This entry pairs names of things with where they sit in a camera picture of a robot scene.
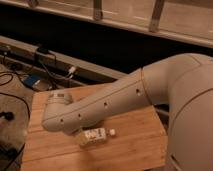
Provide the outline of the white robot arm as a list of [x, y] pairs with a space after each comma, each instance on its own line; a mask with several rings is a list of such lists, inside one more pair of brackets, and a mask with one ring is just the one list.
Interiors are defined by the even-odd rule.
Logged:
[[213, 171], [213, 57], [184, 53], [144, 66], [73, 102], [51, 92], [42, 127], [74, 134], [82, 128], [149, 105], [169, 106], [164, 171]]

